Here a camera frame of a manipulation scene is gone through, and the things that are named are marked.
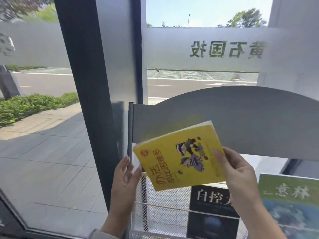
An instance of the road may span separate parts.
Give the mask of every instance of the road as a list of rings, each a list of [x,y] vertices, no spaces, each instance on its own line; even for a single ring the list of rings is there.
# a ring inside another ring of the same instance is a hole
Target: road
[[[76,92],[72,75],[15,73],[19,86],[26,95],[33,93],[60,96],[65,92]],[[255,82],[200,81],[149,78],[148,97],[171,98],[186,92],[227,85],[251,85]]]

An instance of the magazine cover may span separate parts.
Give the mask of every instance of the magazine cover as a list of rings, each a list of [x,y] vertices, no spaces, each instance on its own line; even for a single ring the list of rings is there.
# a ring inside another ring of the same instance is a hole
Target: magazine cover
[[[224,153],[209,121],[137,144],[133,152],[159,191],[225,181],[214,149]]]
[[[230,203],[227,186],[223,188],[208,185],[193,186],[189,209],[230,218],[189,212],[186,237],[236,239],[239,215]]]
[[[319,238],[319,180],[261,174],[259,193],[288,239]]]

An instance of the black book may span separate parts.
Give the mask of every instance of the black book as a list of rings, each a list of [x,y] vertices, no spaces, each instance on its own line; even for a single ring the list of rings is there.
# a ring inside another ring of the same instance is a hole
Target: black book
[[[239,215],[231,205],[230,194],[226,185],[193,186],[189,210],[226,217],[189,212],[186,237],[195,239],[236,239]]]

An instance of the green shrub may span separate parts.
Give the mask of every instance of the green shrub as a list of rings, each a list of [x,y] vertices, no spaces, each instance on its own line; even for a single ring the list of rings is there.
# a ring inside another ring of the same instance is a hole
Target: green shrub
[[[61,97],[33,94],[15,96],[0,100],[0,127],[7,126],[41,111],[64,108],[79,102],[75,92],[64,93]]]
[[[10,71],[20,71],[26,69],[40,69],[40,68],[47,68],[45,66],[19,66],[19,65],[6,65],[7,70]]]

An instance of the sleeve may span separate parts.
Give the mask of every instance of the sleeve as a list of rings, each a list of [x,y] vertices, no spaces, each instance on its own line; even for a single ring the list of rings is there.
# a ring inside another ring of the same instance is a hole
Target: sleeve
[[[118,239],[118,238],[95,229],[89,234],[88,239]]]

